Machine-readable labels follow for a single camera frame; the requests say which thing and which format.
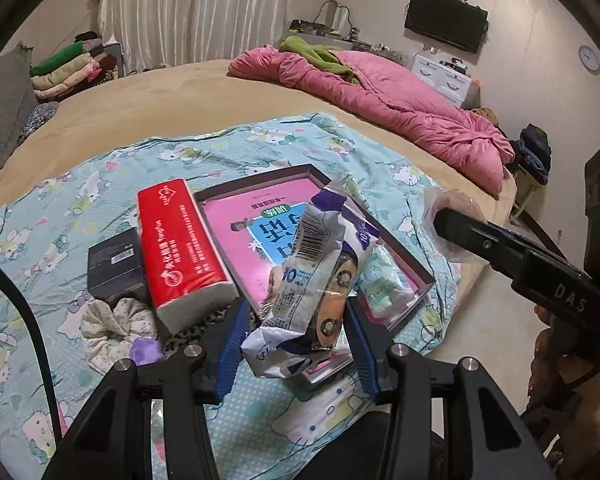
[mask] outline beige bed sheet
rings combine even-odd
[[[241,123],[325,111],[343,123],[400,153],[445,189],[460,189],[484,216],[506,222],[516,195],[513,178],[494,198],[456,170],[398,135],[363,121],[299,90],[228,77],[227,60],[165,68],[125,77],[81,92],[58,108],[0,170],[0,206],[46,178],[58,176],[95,155],[151,136],[181,137]],[[458,302],[483,268],[463,264]]]

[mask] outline metal pivot bolt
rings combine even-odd
[[[125,357],[124,359],[118,359],[114,364],[113,367],[119,371],[119,372],[126,372],[127,370],[129,370],[129,368],[131,368],[134,365],[134,362]]]
[[[395,343],[391,345],[391,353],[398,357],[405,357],[409,354],[409,347],[403,343]]]
[[[460,361],[460,364],[462,365],[462,368],[469,370],[470,372],[475,372],[480,367],[478,359],[474,359],[473,357],[465,357]]]
[[[187,357],[198,357],[202,354],[202,346],[191,344],[184,349],[184,355]]]

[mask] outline green folded towel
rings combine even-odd
[[[338,50],[334,46],[312,45],[297,36],[289,36],[280,44],[280,52],[295,52],[323,72],[341,75],[349,83],[360,84],[353,70],[343,65],[330,50]]]
[[[50,58],[45,59],[42,63],[29,68],[29,75],[33,77],[36,75],[51,74],[74,57],[80,56],[80,54],[84,54],[84,47],[81,41],[77,41],[65,47],[57,54],[53,54]]]

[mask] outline white striped curtain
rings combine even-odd
[[[100,0],[105,43],[119,41],[126,70],[235,57],[275,43],[291,0]]]

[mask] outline drawer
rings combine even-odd
[[[442,70],[441,72],[436,86],[447,94],[460,99],[460,102],[464,101],[469,93],[469,88],[471,88],[471,80],[455,70]]]
[[[458,96],[453,95],[451,92],[446,92],[443,88],[437,87],[434,89],[438,92],[442,97],[444,97],[447,101],[449,101],[453,106],[457,108],[462,107],[462,103],[464,102],[462,99],[458,98]]]
[[[423,57],[416,56],[415,60],[413,61],[413,68],[411,71],[418,79],[421,79],[425,83],[435,87],[438,77],[442,72],[442,68],[440,65],[436,65],[433,61],[428,61]]]

